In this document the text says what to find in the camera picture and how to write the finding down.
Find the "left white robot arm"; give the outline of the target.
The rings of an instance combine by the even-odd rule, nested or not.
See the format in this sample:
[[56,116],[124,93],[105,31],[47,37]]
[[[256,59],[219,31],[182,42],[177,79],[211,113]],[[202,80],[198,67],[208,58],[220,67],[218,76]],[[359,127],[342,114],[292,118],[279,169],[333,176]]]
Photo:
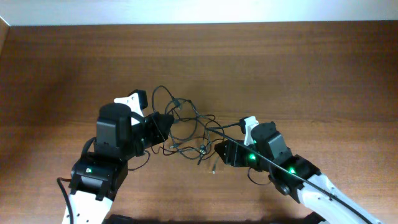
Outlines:
[[146,117],[121,103],[99,110],[96,136],[83,146],[71,170],[70,191],[63,223],[136,223],[131,217],[109,214],[116,194],[130,172],[128,161],[167,140],[174,117],[152,113]]

